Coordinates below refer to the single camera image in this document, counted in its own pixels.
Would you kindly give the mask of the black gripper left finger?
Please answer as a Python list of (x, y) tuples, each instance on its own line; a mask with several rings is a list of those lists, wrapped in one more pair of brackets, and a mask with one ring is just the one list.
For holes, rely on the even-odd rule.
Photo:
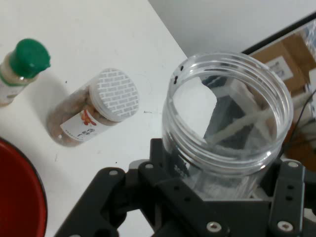
[(149, 160), (127, 172), (101, 169), (74, 206), (58, 237), (116, 237), (132, 210), (141, 210), (156, 237), (202, 237), (204, 222), (194, 215), (202, 201), (162, 169), (162, 140), (152, 139)]

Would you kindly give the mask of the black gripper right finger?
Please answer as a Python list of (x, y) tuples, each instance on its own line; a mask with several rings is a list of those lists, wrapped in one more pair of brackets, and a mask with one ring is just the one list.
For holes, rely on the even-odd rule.
[(276, 160), (260, 183), (272, 198), (268, 228), (272, 237), (314, 237), (316, 223), (304, 209), (316, 212), (316, 174), (295, 160)]

